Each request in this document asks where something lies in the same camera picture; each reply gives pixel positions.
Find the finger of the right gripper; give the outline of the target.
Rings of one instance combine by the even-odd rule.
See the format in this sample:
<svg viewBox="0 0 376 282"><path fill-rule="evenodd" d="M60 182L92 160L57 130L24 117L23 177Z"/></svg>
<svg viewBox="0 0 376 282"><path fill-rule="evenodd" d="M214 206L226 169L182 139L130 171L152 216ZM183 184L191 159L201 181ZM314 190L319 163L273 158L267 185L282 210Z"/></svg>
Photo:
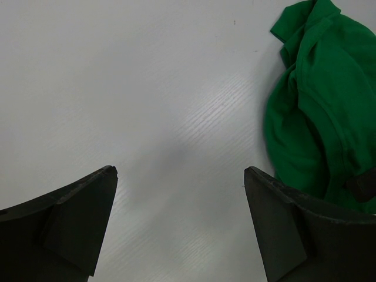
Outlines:
<svg viewBox="0 0 376 282"><path fill-rule="evenodd" d="M345 187L352 193L357 202L366 203L375 197L375 181L376 171L370 169L346 181Z"/></svg>

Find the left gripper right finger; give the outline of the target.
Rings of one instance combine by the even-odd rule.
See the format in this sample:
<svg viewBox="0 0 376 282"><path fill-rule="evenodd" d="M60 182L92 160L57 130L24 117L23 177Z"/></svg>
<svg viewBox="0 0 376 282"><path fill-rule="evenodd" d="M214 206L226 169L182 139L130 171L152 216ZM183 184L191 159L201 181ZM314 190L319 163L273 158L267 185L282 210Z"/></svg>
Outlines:
<svg viewBox="0 0 376 282"><path fill-rule="evenodd" d="M244 186L268 281L375 281L375 216L286 186L256 167Z"/></svg>

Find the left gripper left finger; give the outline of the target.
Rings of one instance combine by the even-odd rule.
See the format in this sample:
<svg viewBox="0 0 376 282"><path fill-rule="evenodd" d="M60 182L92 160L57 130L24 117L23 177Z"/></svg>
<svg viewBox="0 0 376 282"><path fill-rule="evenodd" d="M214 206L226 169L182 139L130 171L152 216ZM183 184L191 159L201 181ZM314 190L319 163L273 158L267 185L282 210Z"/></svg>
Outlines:
<svg viewBox="0 0 376 282"><path fill-rule="evenodd" d="M118 185L105 166L1 210L1 281L88 281L95 273Z"/></svg>

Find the green t shirt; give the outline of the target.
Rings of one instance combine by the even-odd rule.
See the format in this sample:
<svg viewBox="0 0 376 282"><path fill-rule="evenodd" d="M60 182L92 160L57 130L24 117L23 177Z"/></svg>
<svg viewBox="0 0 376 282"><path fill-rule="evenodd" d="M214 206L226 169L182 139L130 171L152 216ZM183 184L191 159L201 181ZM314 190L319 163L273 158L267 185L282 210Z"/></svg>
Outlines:
<svg viewBox="0 0 376 282"><path fill-rule="evenodd" d="M331 1L284 9L271 33L286 67L264 121L276 178L311 196L374 214L347 180L375 167L375 34Z"/></svg>

